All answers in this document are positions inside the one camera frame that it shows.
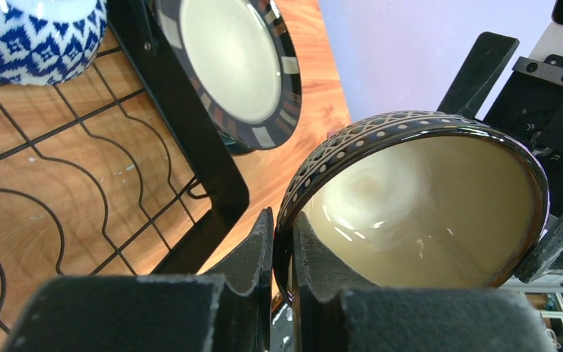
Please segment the plate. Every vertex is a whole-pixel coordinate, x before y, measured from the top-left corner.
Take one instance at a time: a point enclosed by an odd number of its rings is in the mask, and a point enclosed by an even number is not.
[[[271,0],[157,0],[159,24],[217,128],[256,150],[282,145],[301,111],[301,77]]]

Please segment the wall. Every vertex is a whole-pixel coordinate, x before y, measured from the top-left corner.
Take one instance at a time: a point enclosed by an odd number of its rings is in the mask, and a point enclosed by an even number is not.
[[[554,0],[320,0],[353,121],[386,111],[436,109],[482,32],[521,43],[527,56],[551,22]],[[487,111],[483,106],[479,117]]]

